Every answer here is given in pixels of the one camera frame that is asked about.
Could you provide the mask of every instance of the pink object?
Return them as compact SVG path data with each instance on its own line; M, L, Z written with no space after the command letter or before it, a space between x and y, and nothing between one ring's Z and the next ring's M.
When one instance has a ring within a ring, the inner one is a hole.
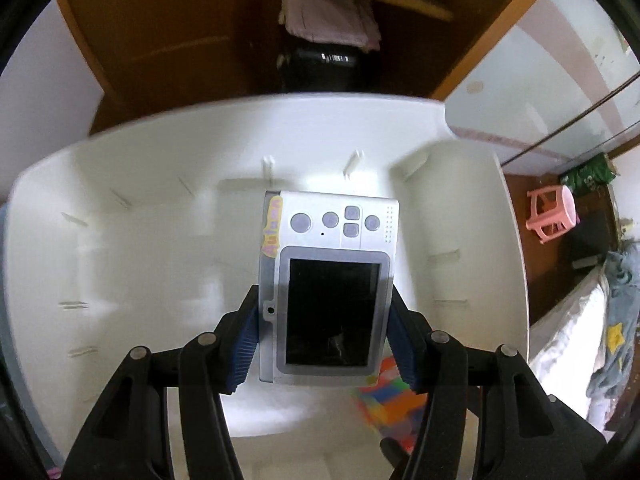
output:
M54 467L53 469L49 469L47 471L50 480L58 480L62 476L62 471L59 468Z
M531 197L531 218L526 226L529 231L535 231L543 244L562 236L569 229L575 227L577 214L575 213L574 196L567 186L547 186L534 191L528 191ZM538 212L538 199L542 201L542 212Z

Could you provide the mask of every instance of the wooden cabinet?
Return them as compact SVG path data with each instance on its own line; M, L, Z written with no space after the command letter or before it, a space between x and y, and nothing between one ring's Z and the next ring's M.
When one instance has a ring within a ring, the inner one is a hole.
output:
M94 130L280 89L281 0L58 1L105 91ZM536 0L438 1L431 16L374 2L377 91L444 99Z

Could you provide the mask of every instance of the camera screen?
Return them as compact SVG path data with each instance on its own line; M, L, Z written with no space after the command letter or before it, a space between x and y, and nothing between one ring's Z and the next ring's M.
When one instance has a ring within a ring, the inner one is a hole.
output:
M290 261L286 363L366 366L380 264Z

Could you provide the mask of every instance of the wooden door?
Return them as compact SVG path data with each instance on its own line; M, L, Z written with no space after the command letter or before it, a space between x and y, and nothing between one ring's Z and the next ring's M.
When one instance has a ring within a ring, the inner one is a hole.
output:
M262 22L276 28L277 14L264 0L58 1L105 90L106 123L274 86Z

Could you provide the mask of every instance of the pink cloth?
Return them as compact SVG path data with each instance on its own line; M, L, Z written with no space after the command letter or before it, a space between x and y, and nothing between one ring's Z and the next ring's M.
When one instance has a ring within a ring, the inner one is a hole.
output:
M282 0L281 22L292 36L313 43L380 49L380 31L365 0Z

